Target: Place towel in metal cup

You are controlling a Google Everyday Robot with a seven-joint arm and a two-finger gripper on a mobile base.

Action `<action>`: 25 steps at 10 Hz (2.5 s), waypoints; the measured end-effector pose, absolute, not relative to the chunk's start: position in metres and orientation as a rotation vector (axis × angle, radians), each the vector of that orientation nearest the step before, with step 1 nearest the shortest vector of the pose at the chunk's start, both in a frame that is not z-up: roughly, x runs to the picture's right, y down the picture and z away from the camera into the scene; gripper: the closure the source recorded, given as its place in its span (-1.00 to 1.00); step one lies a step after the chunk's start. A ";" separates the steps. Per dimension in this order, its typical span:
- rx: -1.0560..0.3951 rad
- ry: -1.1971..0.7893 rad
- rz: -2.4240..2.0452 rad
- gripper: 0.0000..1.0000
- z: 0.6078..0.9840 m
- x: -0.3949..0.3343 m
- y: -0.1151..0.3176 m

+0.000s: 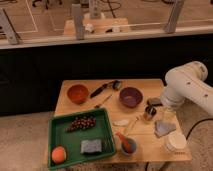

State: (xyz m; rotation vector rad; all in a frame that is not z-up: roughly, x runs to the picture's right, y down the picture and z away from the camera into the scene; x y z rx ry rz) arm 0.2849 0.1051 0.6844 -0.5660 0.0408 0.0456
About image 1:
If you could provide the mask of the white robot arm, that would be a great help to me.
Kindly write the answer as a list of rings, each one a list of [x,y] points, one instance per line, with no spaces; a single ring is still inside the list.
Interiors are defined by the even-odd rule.
[[[166,109],[176,110],[189,99],[213,116],[213,87],[205,83],[207,76],[207,67],[199,61],[170,69],[165,74],[161,103]]]

